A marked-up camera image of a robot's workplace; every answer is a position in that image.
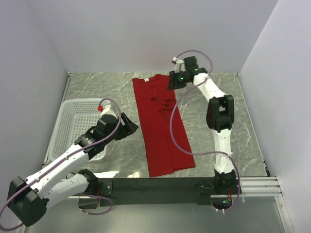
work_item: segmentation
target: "red trousers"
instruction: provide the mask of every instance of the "red trousers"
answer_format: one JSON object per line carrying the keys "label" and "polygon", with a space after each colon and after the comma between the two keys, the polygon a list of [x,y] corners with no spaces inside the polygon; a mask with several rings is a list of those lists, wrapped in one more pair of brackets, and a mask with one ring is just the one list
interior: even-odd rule
{"label": "red trousers", "polygon": [[[168,90],[169,79],[160,74],[145,80],[132,79],[150,177],[195,167],[193,157],[181,152],[170,135],[170,117],[176,99],[174,91]],[[178,109],[173,132],[177,143],[191,151]]]}

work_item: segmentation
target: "red garment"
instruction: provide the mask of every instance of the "red garment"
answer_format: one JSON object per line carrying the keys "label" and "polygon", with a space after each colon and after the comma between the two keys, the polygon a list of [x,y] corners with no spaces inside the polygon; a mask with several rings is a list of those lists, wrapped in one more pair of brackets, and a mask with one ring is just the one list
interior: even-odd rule
{"label": "red garment", "polygon": [[[193,156],[181,152],[170,135],[170,117],[176,104],[174,91],[168,90],[169,76],[157,74],[149,79],[134,78],[134,93],[144,137],[149,176],[161,176],[195,167]],[[176,142],[191,152],[178,109],[173,119]]]}

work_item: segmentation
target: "red cap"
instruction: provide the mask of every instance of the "red cap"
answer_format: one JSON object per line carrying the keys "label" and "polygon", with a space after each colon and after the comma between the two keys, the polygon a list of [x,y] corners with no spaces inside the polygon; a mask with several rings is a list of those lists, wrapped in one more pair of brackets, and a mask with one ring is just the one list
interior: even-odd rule
{"label": "red cap", "polygon": [[97,107],[97,110],[100,111],[100,112],[102,112],[102,111],[104,110],[104,108],[103,108],[101,105],[99,105],[99,106]]}

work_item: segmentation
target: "marble table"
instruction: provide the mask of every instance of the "marble table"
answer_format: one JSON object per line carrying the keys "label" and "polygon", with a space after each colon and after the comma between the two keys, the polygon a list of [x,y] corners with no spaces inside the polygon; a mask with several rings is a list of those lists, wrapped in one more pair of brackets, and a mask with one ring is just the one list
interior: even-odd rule
{"label": "marble table", "polygon": [[[150,78],[155,74],[73,73],[65,99],[112,98],[120,105],[121,110],[140,126],[132,78]],[[232,157],[241,176],[267,176],[237,74],[215,73],[212,79],[222,91],[234,97],[235,122],[231,134],[231,147]],[[175,90],[176,98],[191,86],[192,84],[188,84],[186,88]],[[194,89],[182,99],[179,111],[192,151],[213,151],[215,149],[213,136],[205,120],[207,102],[198,89]],[[195,156],[194,159],[195,168],[161,177],[214,176],[215,155]],[[106,156],[102,160],[88,162],[81,168],[88,168],[94,173],[111,172],[114,177],[119,178],[149,177],[141,128],[130,137],[109,143]]]}

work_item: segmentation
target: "white basket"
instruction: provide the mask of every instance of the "white basket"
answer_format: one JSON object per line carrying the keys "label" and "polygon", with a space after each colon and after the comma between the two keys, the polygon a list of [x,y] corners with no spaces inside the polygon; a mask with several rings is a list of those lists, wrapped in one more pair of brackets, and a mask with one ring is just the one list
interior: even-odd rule
{"label": "white basket", "polygon": [[[51,137],[51,147],[49,159],[55,160],[74,144],[79,136],[86,133],[91,127],[95,126],[101,113],[97,110],[101,99],[74,99],[62,103],[53,135]],[[105,100],[102,106],[106,106],[110,101]],[[103,152],[97,154],[91,160],[99,160],[104,157],[106,147]]]}

